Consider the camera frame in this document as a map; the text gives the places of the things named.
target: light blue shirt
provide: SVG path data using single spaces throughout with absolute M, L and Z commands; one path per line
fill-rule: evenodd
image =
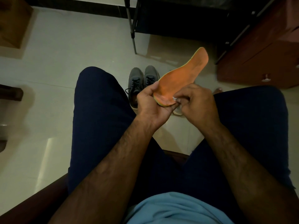
M 126 224 L 234 224 L 224 212 L 192 196 L 169 192 L 129 209 Z

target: hand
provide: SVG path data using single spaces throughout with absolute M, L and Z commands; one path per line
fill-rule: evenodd
M 181 103 L 184 116 L 203 134 L 221 124 L 211 90 L 191 83 L 174 97 Z
M 178 107 L 178 103 L 169 107 L 162 107 L 152 97 L 153 92 L 158 88 L 159 82 L 147 86 L 137 95 L 138 115 L 142 121 L 151 125 L 155 132 L 169 119 L 172 111 Z

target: pants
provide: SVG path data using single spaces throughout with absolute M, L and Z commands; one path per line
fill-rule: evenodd
M 293 189 L 288 169 L 288 112 L 282 93 L 272 86 L 254 86 L 214 97 L 222 124 L 269 173 Z M 116 79 L 97 67 L 80 73 L 74 104 L 69 193 L 109 153 L 135 117 Z M 235 223 L 246 222 L 206 140 L 180 167 L 151 139 L 129 205 L 171 191 L 202 200 Z

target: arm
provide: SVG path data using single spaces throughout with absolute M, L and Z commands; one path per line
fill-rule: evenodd
M 175 97 L 180 97 L 177 101 L 186 118 L 205 136 L 247 219 L 251 223 L 299 223 L 298 198 L 221 124 L 211 91 L 191 84 Z
M 137 96 L 138 115 L 108 155 L 75 188 L 50 220 L 54 223 L 120 223 L 139 167 L 154 132 L 175 106 L 162 108 L 152 98 L 158 83 Z

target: black shoelace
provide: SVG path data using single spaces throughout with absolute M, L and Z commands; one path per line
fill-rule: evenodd
M 129 93 L 127 92 L 127 90 L 132 90 L 134 91 L 135 89 L 139 88 L 139 83 L 140 83 L 140 80 L 139 79 L 132 79 L 132 86 L 131 88 L 127 88 L 125 89 L 125 92 L 129 95 Z
M 155 83 L 155 77 L 152 77 L 152 76 L 147 76 L 147 82 L 146 82 L 146 86 L 149 86 L 151 84 L 154 84 Z

